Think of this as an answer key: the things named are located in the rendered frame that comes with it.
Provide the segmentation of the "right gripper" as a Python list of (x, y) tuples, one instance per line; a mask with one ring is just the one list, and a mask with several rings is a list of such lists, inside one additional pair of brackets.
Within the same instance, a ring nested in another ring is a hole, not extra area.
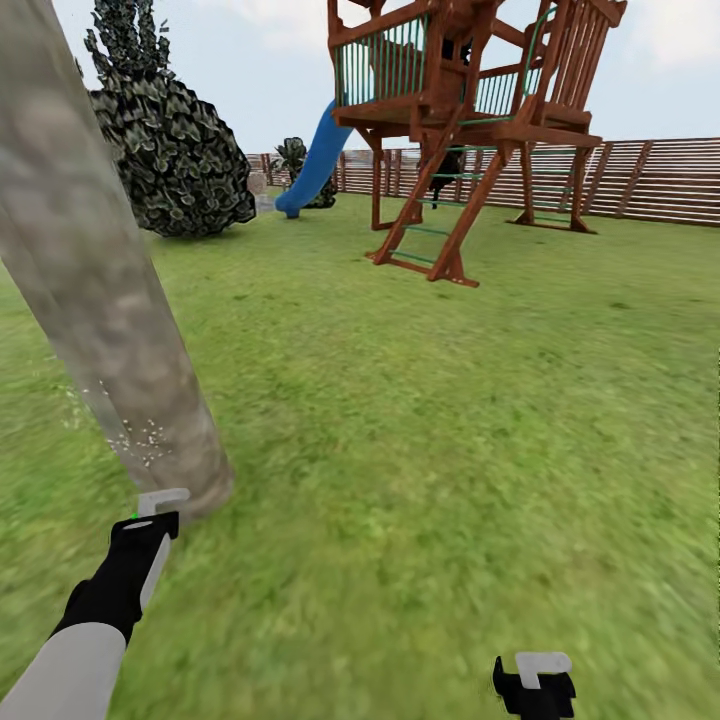
[(495, 662), (493, 682), (499, 695), (505, 699), (510, 714), (520, 715), (531, 709), (546, 711), (554, 720), (574, 717), (571, 699), (577, 697), (568, 674), (539, 674), (540, 689), (525, 689), (518, 674), (503, 673), (501, 656)]

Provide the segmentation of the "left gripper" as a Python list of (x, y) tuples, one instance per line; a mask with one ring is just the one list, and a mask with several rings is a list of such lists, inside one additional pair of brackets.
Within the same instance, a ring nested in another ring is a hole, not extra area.
[[(170, 513), (157, 513), (150, 517), (143, 517), (140, 520), (154, 520), (156, 524), (154, 527), (158, 527), (161, 531), (166, 531), (169, 537), (175, 538), (178, 536), (179, 530), (179, 511), (171, 511)], [(128, 522), (120, 521), (113, 525), (112, 537), (120, 535), (120, 528), (127, 526)], [(119, 532), (116, 532), (118, 530)]]

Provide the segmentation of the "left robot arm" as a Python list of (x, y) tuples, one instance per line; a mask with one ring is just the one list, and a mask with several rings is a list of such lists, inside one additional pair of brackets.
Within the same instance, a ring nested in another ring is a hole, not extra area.
[(79, 582), (64, 618), (0, 702), (0, 720), (105, 720), (127, 642), (140, 622), (178, 536), (187, 488), (139, 493), (135, 517), (113, 525), (94, 577)]

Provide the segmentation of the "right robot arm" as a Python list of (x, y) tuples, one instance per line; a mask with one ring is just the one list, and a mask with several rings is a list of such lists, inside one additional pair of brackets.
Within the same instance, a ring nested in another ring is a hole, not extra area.
[(515, 653), (518, 674), (503, 673), (501, 656), (495, 662), (493, 682), (510, 714), (522, 720), (563, 720), (574, 717), (571, 699), (577, 697), (571, 677), (571, 659), (554, 651)]

